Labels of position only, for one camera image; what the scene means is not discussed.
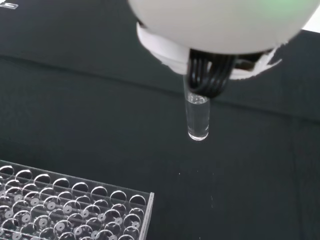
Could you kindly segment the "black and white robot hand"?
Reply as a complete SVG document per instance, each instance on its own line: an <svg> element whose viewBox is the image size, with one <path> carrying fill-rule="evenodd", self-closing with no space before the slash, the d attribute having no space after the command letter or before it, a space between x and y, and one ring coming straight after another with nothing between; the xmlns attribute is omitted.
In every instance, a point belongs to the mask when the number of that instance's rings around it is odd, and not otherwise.
<svg viewBox="0 0 320 240"><path fill-rule="evenodd" d="M141 44L188 89L215 98L229 80L274 66L276 51L312 18L317 0L131 0Z"/></svg>

